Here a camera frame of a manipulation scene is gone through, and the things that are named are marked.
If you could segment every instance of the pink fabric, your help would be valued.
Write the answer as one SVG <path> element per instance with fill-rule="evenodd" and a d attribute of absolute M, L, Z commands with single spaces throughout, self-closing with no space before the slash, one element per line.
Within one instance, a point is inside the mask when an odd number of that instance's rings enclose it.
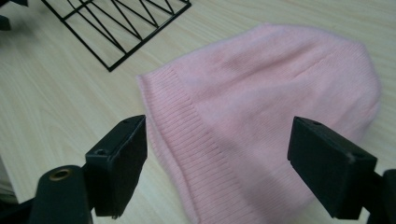
<path fill-rule="evenodd" d="M 294 116 L 353 142 L 379 108 L 364 46 L 264 24 L 138 77 L 148 137 L 192 223 L 284 223 L 313 198 L 287 161 Z"/>

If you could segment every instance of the black metal grid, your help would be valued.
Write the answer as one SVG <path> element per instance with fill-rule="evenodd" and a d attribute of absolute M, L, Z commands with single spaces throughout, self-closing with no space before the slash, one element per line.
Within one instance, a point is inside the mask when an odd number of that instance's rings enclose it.
<path fill-rule="evenodd" d="M 145 45 L 152 37 L 158 34 L 166 25 L 191 6 L 190 0 L 124 0 L 124 2 L 121 2 L 121 0 L 102 0 L 102 4 L 104 2 L 107 4 L 104 8 L 103 6 L 99 6 L 100 4 L 96 4 L 97 1 L 93 0 L 62 0 L 62 3 L 65 4 L 66 2 L 71 9 L 71 11 L 67 11 L 65 6 L 55 9 L 55 5 L 60 3 L 58 2 L 59 0 L 52 3 L 49 3 L 49 1 L 50 0 L 42 0 L 52 13 L 58 17 L 58 19 L 109 72 L 113 71 L 129 56 Z M 134 3 L 135 7 L 140 7 L 140 12 L 137 8 L 132 8 L 131 3 Z M 113 7 L 113 15 L 111 15 L 108 10 L 110 7 Z M 92 43 L 89 41 L 90 38 L 87 36 L 83 37 L 81 32 L 72 27 L 70 24 L 72 18 L 74 18 L 75 25 L 77 23 L 81 24 L 81 21 L 85 21 L 83 22 L 84 24 L 93 28 L 97 32 L 97 35 L 104 37 L 106 42 L 112 46 L 111 48 L 118 51 L 118 54 L 121 56 L 117 57 L 115 62 L 104 60 L 103 55 L 107 54 L 101 52 L 101 55 L 98 53 L 98 51 L 101 50 L 92 47 Z M 104 20 L 112 21 L 113 23 L 109 26 L 108 23 L 104 23 Z M 150 26 L 152 30 L 147 34 L 147 30 L 143 31 L 139 23 L 145 23 Z M 130 37 L 131 42 L 127 41 L 129 42 L 128 47 L 125 47 L 125 45 L 121 44 L 120 40 L 118 40 L 119 38 L 117 35 L 119 35 L 119 32 L 123 32 L 123 38 L 125 38 L 126 35 Z"/>

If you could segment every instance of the wire rack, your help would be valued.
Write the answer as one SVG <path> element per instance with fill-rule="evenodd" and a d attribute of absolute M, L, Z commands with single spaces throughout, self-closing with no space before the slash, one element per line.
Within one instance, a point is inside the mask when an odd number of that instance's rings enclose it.
<path fill-rule="evenodd" d="M 189 0 L 42 2 L 109 72 L 191 6 Z"/>

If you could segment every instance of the wooden table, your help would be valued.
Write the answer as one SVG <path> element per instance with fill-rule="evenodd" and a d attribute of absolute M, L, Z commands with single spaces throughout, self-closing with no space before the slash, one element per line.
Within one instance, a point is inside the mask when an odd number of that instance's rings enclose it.
<path fill-rule="evenodd" d="M 7 4 L 0 14 L 0 153 L 20 202 L 38 178 L 84 154 L 120 120 L 144 114 L 135 76 L 262 22 L 313 25 L 363 42 L 383 84 L 381 110 L 361 147 L 396 167 L 396 2 L 393 0 L 192 0 L 192 7 L 114 72 L 107 70 L 40 2 Z M 314 202 L 293 223 L 332 220 Z M 189 223 L 151 148 L 124 216 L 95 223 Z"/>

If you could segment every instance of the ribbed knit edge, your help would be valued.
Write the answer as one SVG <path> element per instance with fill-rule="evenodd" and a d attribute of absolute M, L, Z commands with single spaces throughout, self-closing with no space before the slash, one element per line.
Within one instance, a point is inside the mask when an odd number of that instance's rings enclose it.
<path fill-rule="evenodd" d="M 137 77 L 148 117 L 148 138 L 176 183 L 192 223 L 256 223 L 240 185 L 168 64 Z"/>

